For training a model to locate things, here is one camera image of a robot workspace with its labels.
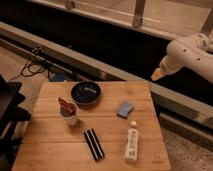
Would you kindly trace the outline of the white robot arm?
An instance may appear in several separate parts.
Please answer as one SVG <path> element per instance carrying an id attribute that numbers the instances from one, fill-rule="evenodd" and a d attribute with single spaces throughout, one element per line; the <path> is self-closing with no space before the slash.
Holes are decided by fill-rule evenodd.
<path id="1" fill-rule="evenodd" d="M 208 47 L 209 38 L 203 33 L 171 41 L 151 79 L 156 81 L 186 67 L 213 84 L 213 55 L 207 52 Z"/>

